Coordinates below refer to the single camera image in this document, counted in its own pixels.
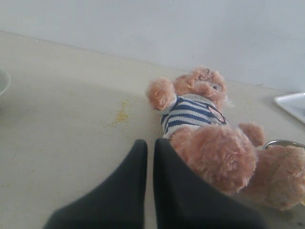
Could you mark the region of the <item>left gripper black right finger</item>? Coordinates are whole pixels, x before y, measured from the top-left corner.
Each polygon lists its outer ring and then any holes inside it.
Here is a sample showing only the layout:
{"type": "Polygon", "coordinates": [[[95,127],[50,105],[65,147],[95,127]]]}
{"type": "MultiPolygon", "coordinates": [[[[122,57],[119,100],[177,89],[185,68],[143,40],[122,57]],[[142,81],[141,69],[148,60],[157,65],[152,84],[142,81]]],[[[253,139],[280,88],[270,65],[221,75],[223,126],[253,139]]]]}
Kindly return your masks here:
{"type": "Polygon", "coordinates": [[[159,229],[266,229],[255,210],[199,178],[168,140],[155,142],[153,190],[159,229]]]}

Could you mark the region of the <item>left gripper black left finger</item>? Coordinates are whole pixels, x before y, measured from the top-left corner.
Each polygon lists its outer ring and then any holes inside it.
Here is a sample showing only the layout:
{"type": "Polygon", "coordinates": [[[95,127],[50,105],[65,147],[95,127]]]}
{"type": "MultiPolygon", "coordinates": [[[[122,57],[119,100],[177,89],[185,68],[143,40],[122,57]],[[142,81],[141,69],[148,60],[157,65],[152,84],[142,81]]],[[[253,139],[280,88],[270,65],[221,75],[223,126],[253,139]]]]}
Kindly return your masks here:
{"type": "Polygon", "coordinates": [[[147,144],[136,140],[116,170],[94,190],[55,211],[46,229],[143,229],[147,144]]]}

